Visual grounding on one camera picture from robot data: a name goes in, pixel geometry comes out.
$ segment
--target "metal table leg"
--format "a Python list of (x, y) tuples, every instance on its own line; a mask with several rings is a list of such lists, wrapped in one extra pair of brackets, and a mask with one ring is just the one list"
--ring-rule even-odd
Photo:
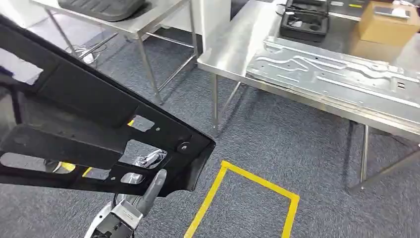
[(146, 68), (147, 78), (150, 80), (150, 84), (152, 85), (152, 88), (155, 91), (156, 101), (160, 105), (163, 105), (162, 97), (160, 97), (158, 86), (157, 86), (156, 80), (155, 80), (155, 76), (153, 75), (152, 68), (150, 67), (149, 58), (146, 55), (146, 51), (145, 51), (141, 36), (139, 36), (139, 48), (140, 48), (140, 54), (142, 56), (143, 64)]
[(63, 37), (64, 41), (66, 42), (67, 46), (69, 47), (71, 54), (77, 57), (77, 53), (76, 50), (74, 50), (73, 45), (71, 44), (70, 40), (67, 38), (66, 34), (64, 33), (63, 29), (60, 27), (60, 25), (58, 24), (57, 20), (54, 18), (53, 14), (51, 13), (50, 10), (45, 9), (45, 11), (47, 12), (48, 16), (50, 17), (51, 21), (53, 22), (54, 26), (57, 28), (57, 30), (59, 31), (60, 35)]
[(368, 149), (369, 149), (369, 126), (365, 125), (365, 134), (363, 136), (363, 152), (360, 165), (360, 183), (366, 180), (368, 169)]
[(349, 189), (349, 191), (350, 192), (356, 192), (356, 191), (359, 191), (362, 188), (366, 188), (367, 186), (381, 180), (384, 176), (390, 174), (394, 170), (396, 170), (396, 169), (398, 169), (402, 166), (405, 166), (405, 165), (413, 162), (414, 160), (418, 160), (418, 159), (420, 159), (420, 150), (417, 150), (417, 151), (407, 155), (406, 157), (400, 159), (399, 161), (397, 161), (397, 162), (393, 163), (392, 165), (386, 167), (385, 169), (379, 171), (375, 175), (367, 178), (363, 182), (351, 187)]
[(124, 35), (124, 39), (126, 42), (131, 42), (130, 38), (128, 38), (128, 36)]
[(379, 181), (384, 176), (390, 174), (392, 171), (414, 161), (420, 159), (420, 150), (417, 150), (406, 157), (400, 159), (399, 161), (391, 164), (390, 166), (382, 169), (375, 175), (371, 177), (367, 177), (367, 168), (368, 168), (368, 145), (369, 145), (369, 126), (365, 125), (365, 133), (363, 137), (363, 152), (362, 152), (362, 159), (361, 159), (361, 167), (360, 167), (360, 182), (349, 188), (350, 192), (357, 192), (360, 190), (365, 189), (367, 186)]
[(178, 75), (179, 74), (179, 72), (181, 72), (181, 70), (185, 67), (185, 66), (187, 66), (187, 64), (191, 61), (191, 60), (193, 60), (194, 59), (194, 57), (195, 57), (195, 55), (192, 55), (192, 56), (190, 56), (188, 59), (187, 59), (187, 61), (185, 61), (181, 66), (179, 66), (175, 71), (174, 71), (174, 73), (172, 73), (171, 74), (171, 76), (168, 78), (168, 79), (166, 79), (166, 81), (165, 82), (163, 82), (163, 84), (161, 85), (161, 86), (159, 86), (159, 88), (157, 88), (157, 90), (160, 92), (160, 91), (162, 91), (167, 85), (168, 85), (168, 83), (170, 83), (174, 78), (175, 78), (175, 76), (176, 75)]
[(217, 80), (218, 75), (212, 74), (211, 76), (211, 92), (212, 92), (212, 105), (213, 105), (213, 128), (214, 128), (214, 135), (218, 135), (218, 127), (219, 127), (219, 120), (218, 120), (218, 106), (217, 106)]
[(235, 96), (236, 92), (237, 92), (237, 91), (238, 91), (238, 89), (239, 89), (239, 86), (241, 86), (241, 82), (237, 82), (237, 83), (236, 83), (235, 88), (234, 88), (234, 89), (233, 89), (233, 91), (230, 93), (229, 98), (227, 99), (227, 101), (226, 101), (225, 105), (224, 105), (224, 106), (223, 106), (223, 108), (222, 108), (222, 111), (220, 112), (220, 114), (221, 114), (221, 115), (223, 115), (223, 114), (226, 112), (226, 110), (227, 110), (227, 106), (229, 106), (230, 101), (232, 101), (233, 96)]
[(193, 37), (194, 54), (196, 56), (196, 59), (198, 59), (199, 54), (198, 54), (196, 27), (194, 24), (193, 0), (190, 0), (190, 21), (191, 21), (191, 35)]

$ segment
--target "stainless steel table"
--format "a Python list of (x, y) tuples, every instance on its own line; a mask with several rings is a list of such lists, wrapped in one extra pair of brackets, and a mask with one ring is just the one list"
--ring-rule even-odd
[[(62, 8), (58, 5), (57, 0), (31, 0), (32, 3), (43, 7), (47, 14), (50, 16), (52, 22), (60, 32), (61, 36), (66, 41), (68, 47), (70, 48), (72, 54), (75, 57), (83, 58), (87, 54), (91, 53), (95, 49), (99, 48), (112, 38), (114, 38), (117, 34), (123, 34), (125, 37), (129, 37), (135, 39), (139, 43), (140, 54), (143, 60), (143, 63), (146, 67), (147, 77), (150, 80), (152, 88), (155, 92), (156, 101), (159, 104), (163, 104), (162, 98), (160, 96), (160, 91), (171, 81), (174, 77), (193, 59), (197, 59), (198, 57), (198, 47), (197, 47), (197, 36), (194, 27), (194, 17), (193, 17), (193, 8), (192, 8), (192, 1), (193, 0), (146, 0), (147, 6), (140, 10), (140, 12), (135, 13), (134, 16), (129, 17), (128, 19), (118, 21), (118, 22), (108, 22), (104, 20), (100, 20), (94, 17), (86, 16), (65, 8)], [(163, 21), (167, 16), (178, 10), (179, 8), (185, 6), (185, 4), (189, 3), (190, 6), (190, 19), (191, 19), (191, 29), (192, 29), (192, 37), (193, 37), (193, 45), (189, 45), (174, 39), (170, 39), (167, 37), (159, 36), (150, 31), (153, 30), (156, 25), (158, 25), (161, 21)], [(74, 50), (71, 42), (67, 38), (66, 34), (54, 18), (53, 14), (50, 10), (68, 15), (70, 17), (77, 18), (79, 20), (93, 23), (96, 25), (100, 25), (105, 29), (109, 29), (111, 31), (116, 32), (115, 34), (109, 36), (108, 38), (104, 39), (100, 43), (96, 44), (92, 49), (83, 53), (82, 55), (78, 55)], [(145, 48), (142, 41), (143, 35), (149, 35), (153, 37), (157, 37), (163, 40), (167, 40), (179, 45), (183, 45), (189, 48), (194, 49), (194, 54), (190, 56), (176, 71), (160, 86), (157, 85), (155, 76), (153, 74), (152, 68), (150, 67), (149, 59), (146, 55)]]
[[(208, 39), (209, 47), (198, 59), (199, 68), (213, 73), (211, 83), (213, 100), (212, 120), (215, 133), (217, 134), (218, 132), (221, 115), (225, 112), (236, 91), (241, 84), (247, 84), (365, 125), (360, 183), (352, 187), (352, 191), (363, 189), (395, 168), (420, 158), (420, 151), (416, 151), (367, 179), (369, 127), (420, 142), (419, 123), (404, 119), (390, 120), (388, 115), (381, 112), (361, 110), (347, 104), (333, 103), (314, 95), (270, 84), (247, 75), (247, 66), (257, 49), (263, 45), (264, 39), (267, 36), (278, 36), (281, 16), (276, 14), (274, 10), (277, 3), (277, 1), (267, 3), (250, 0), (229, 25), (221, 28)], [(330, 31), (324, 42), (311, 44), (331, 51), (346, 53), (349, 48), (350, 34), (356, 23), (353, 20), (332, 16)], [(236, 87), (221, 109), (221, 112), (217, 108), (217, 81), (220, 76), (237, 81)]]

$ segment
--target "gray carpet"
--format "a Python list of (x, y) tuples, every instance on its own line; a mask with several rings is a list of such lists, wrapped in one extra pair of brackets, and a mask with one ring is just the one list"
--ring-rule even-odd
[[(190, 41), (189, 34), (173, 29), (159, 34)], [(145, 45), (160, 82), (191, 53), (154, 38), (147, 39)], [(153, 100), (136, 44), (116, 37), (102, 52), (98, 68)], [(219, 95), (224, 99), (220, 105), (234, 85), (230, 80), (220, 81)], [(211, 134), (209, 73), (197, 68), (186, 71), (164, 94), (168, 96), (165, 110)], [(196, 191), (178, 191), (158, 199), (136, 237), (183, 237), (221, 160), (300, 195), (291, 237), (420, 237), (420, 163), (393, 173), (366, 191), (346, 193), (345, 188), (357, 182), (363, 135), (360, 125), (247, 86), (240, 88), (226, 115)], [(368, 173), (414, 148), (401, 138), (373, 135)], [(146, 151), (131, 143), (123, 159)], [(0, 191), (2, 238), (82, 237), (111, 198), (105, 193), (14, 185), (0, 185)], [(288, 205), (285, 197), (228, 172), (195, 237), (279, 237)]]

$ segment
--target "yellow sticker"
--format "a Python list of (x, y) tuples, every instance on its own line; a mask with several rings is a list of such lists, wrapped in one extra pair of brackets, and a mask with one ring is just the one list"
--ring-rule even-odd
[(351, 6), (351, 7), (357, 7), (357, 8), (362, 8), (363, 7), (362, 5), (357, 5), (357, 4), (349, 4), (349, 6)]
[(63, 168), (65, 168), (66, 170), (70, 171), (70, 172), (73, 171), (76, 168), (76, 166), (74, 164), (70, 164), (70, 163), (66, 163), (66, 162), (61, 163), (61, 166)]

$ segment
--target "stamped metal plate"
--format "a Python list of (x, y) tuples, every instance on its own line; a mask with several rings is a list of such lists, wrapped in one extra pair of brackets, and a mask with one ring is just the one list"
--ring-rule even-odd
[(420, 122), (420, 74), (275, 37), (267, 37), (248, 75), (300, 93)]

